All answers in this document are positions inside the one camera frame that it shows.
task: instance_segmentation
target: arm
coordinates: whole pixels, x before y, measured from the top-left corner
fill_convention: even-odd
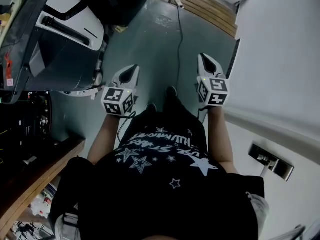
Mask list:
[[[212,156],[227,173],[237,174],[225,116],[221,107],[213,107],[208,110],[208,135],[209,155]]]
[[[114,150],[119,122],[120,119],[118,117],[106,115],[103,125],[89,151],[88,160],[93,165],[97,164],[100,159]]]

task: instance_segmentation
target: person's right arm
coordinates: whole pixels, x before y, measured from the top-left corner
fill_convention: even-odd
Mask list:
[[[209,155],[216,160],[227,173],[237,174],[234,155],[229,138],[223,109],[213,107],[208,110]]]

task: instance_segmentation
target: person's left arm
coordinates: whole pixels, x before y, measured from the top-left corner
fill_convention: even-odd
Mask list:
[[[107,114],[89,151],[88,160],[96,165],[115,148],[120,118]]]

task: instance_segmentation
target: wooden pallet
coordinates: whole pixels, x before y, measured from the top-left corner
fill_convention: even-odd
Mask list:
[[[176,5],[173,0],[162,0]],[[238,26],[236,14],[215,0],[181,0],[184,9],[212,23],[235,38]]]

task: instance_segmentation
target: wall-mounted fixture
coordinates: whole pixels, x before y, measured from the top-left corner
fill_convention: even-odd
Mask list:
[[[264,177],[267,171],[270,170],[287,182],[294,170],[292,165],[255,144],[252,144],[249,156],[264,165],[264,169],[260,175],[261,177]]]

